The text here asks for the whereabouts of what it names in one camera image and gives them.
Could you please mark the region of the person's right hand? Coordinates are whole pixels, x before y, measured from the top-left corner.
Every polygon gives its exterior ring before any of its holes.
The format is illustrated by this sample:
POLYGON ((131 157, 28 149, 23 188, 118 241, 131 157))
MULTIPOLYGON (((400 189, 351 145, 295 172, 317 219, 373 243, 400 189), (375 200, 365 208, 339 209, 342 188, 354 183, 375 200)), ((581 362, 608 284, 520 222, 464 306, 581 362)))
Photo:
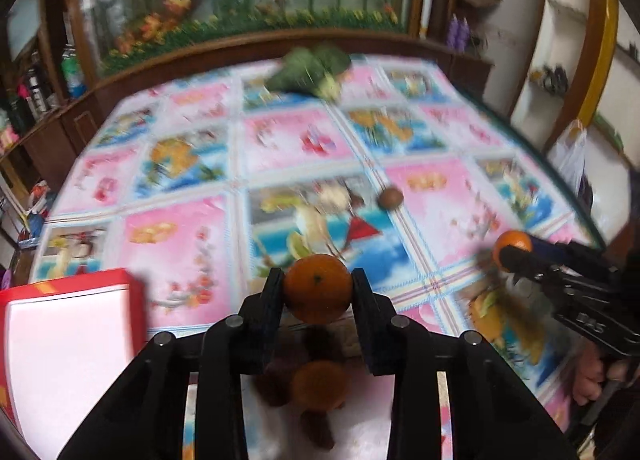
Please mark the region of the person's right hand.
POLYGON ((603 391, 605 381, 623 382, 627 380, 630 362, 627 359, 605 366, 602 353, 596 344, 582 342, 577 356, 572 396, 578 406, 597 400, 603 391))

